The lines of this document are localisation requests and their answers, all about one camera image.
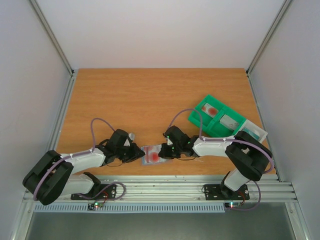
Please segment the red white credit card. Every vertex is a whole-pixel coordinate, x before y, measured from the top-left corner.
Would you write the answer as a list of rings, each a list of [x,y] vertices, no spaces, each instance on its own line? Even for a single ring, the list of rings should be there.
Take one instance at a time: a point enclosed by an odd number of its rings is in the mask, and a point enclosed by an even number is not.
[[[145,152],[144,163],[146,164],[158,164],[161,162],[159,157],[161,146],[160,145],[149,145],[143,148]]]

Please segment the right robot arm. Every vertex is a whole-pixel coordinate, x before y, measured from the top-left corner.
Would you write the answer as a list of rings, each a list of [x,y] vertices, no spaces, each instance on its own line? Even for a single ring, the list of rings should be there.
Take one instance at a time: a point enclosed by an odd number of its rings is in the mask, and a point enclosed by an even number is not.
[[[161,144],[160,158],[215,156],[228,158],[233,163],[235,169],[228,172],[215,188],[222,200],[231,200],[246,183],[258,182],[274,168],[271,151],[245,131],[221,138],[202,135],[189,137],[178,127],[171,126],[163,135],[167,142]]]

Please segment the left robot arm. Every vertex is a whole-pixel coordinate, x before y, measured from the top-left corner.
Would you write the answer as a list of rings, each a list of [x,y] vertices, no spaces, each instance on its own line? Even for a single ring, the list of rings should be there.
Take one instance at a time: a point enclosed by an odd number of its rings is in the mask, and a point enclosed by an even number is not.
[[[59,154],[49,150],[27,173],[22,185],[44,206],[65,195],[96,200],[109,186],[87,170],[106,166],[115,159],[126,164],[142,158],[145,153],[133,140],[131,133],[117,129],[110,138],[85,151]]]

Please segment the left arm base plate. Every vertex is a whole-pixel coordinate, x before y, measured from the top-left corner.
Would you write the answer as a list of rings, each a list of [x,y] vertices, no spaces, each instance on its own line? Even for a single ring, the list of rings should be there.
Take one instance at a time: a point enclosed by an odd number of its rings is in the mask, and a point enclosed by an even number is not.
[[[116,184],[95,184],[88,193],[74,193],[71,195],[71,200],[99,200],[107,197],[108,199],[114,199],[117,193]]]

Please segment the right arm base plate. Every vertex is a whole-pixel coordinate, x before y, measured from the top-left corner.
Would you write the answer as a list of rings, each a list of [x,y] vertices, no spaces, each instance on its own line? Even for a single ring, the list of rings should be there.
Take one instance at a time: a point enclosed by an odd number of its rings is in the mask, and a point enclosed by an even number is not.
[[[228,188],[221,189],[219,184],[205,184],[202,186],[201,192],[204,194],[206,201],[242,201],[250,199],[246,184],[242,185],[237,191],[232,191]]]

